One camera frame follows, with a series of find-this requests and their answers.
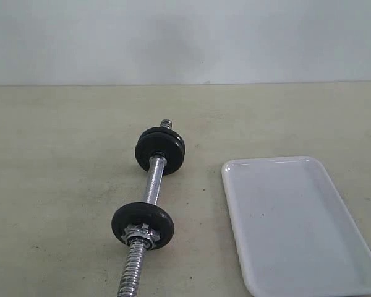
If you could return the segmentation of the white rectangular tray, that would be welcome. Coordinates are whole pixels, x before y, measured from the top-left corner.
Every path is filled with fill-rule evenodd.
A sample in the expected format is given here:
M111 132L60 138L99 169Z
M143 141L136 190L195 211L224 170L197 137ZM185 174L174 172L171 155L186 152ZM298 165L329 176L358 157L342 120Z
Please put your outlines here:
M371 294L371 251L320 161L230 160L221 174L251 295Z

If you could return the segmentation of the chrome dumbbell bar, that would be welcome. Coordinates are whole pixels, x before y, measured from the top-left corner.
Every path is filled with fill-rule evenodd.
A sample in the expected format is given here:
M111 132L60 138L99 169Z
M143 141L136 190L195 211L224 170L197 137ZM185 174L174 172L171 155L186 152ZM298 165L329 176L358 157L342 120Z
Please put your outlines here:
M158 127L172 129L172 122L169 119L163 119ZM165 165L166 160L163 157L152 157L150 159L150 169L147 171L147 184L141 202L157 206ZM133 242L128 247L129 253L126 257L126 262L120 278L117 291L118 296L137 295L145 253L149 250L154 250L146 250L145 245L141 241Z

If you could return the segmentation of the chrome star collar nut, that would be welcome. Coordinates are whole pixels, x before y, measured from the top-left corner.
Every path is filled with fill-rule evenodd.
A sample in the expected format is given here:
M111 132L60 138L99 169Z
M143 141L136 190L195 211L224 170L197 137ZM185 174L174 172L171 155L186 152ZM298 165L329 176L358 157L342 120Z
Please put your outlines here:
M129 224L124 228L121 239L128 246L133 242L141 241L145 245L146 250L149 250L156 246L161 236L160 233L151 228L149 224Z

